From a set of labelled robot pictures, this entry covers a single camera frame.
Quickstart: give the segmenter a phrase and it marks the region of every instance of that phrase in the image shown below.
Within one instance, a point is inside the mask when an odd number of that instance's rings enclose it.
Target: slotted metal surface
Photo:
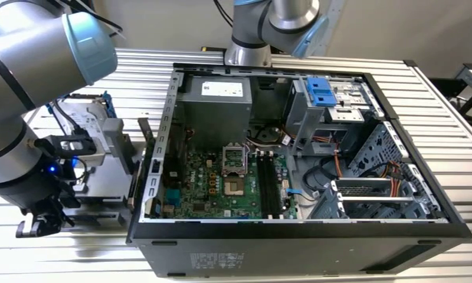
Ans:
[[[125,132],[140,140],[137,117],[148,117],[157,129],[165,88],[173,62],[221,64],[217,52],[118,50],[117,71],[80,91],[114,98]],[[440,184],[472,230],[472,133],[456,118],[419,70],[401,61],[316,57],[296,60],[273,57],[274,67],[372,73]],[[58,133],[57,124],[41,109],[30,125],[40,136]],[[21,220],[17,208],[0,199],[0,281],[126,281],[168,282],[157,279],[140,251],[124,245],[120,228],[62,232],[41,239],[14,239]],[[472,282],[472,241],[431,258],[397,275],[367,277],[210,278],[186,282]]]

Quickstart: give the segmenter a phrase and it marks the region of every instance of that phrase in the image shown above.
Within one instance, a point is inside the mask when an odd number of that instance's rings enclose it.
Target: metal frame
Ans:
[[[146,117],[152,130],[158,129],[161,108],[172,72],[173,62],[221,64],[220,52],[177,52],[125,50],[117,51],[120,65],[117,71],[100,80],[92,87],[80,91],[101,94],[109,91],[113,97],[117,116],[124,118],[124,131],[134,142],[142,141],[136,118]],[[400,117],[400,122],[412,134],[412,140],[421,151],[428,167],[445,188],[451,201],[472,230],[472,139],[464,133],[464,126],[444,109],[435,92],[425,88],[420,78],[401,61],[367,60],[351,58],[312,57],[297,60],[285,55],[273,56],[276,67],[310,70],[361,71],[372,73],[389,103]],[[432,107],[405,105],[411,100]],[[61,134],[56,122],[45,109],[32,117],[30,127],[40,137]],[[440,127],[441,131],[428,131]],[[117,227],[85,232],[62,232],[57,236],[22,241],[13,238],[16,224],[21,219],[17,209],[0,199],[0,280],[13,279],[90,281],[149,281],[153,272],[141,252],[125,246],[125,230]],[[252,282],[289,282],[309,280],[332,281],[332,277],[258,277]],[[427,260],[417,267],[397,275],[369,275],[336,277],[344,282],[379,282],[391,280],[397,283],[436,283],[453,280],[472,282],[472,242],[461,244],[444,254]],[[209,279],[189,279],[186,282],[206,282]],[[241,282],[240,278],[217,278],[213,282]]]

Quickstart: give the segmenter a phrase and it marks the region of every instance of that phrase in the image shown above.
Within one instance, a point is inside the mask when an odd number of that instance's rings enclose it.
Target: gray plastic part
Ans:
[[[122,134],[124,122],[117,118],[108,118],[102,124],[102,133],[113,157],[118,158],[125,174],[133,173],[133,146],[129,136]]]

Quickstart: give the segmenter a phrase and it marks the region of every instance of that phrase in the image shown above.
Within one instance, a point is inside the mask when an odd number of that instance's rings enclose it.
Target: wire bundle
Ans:
[[[395,161],[388,161],[385,170],[383,171],[379,177],[384,178],[388,175],[388,171],[392,170],[393,175],[396,175],[400,171],[400,165]],[[391,197],[395,198],[399,196],[401,180],[397,180],[393,176],[391,176]]]

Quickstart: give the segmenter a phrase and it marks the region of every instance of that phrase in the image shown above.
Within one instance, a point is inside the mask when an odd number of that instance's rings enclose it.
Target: white label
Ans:
[[[193,269],[238,269],[241,268],[244,253],[194,253],[190,254]]]
[[[286,134],[285,137],[282,138],[281,143],[282,143],[285,146],[289,145],[289,143],[290,143],[290,137],[289,137],[288,134]]]
[[[202,96],[233,96],[242,97],[242,83],[225,83],[205,81],[202,83]]]

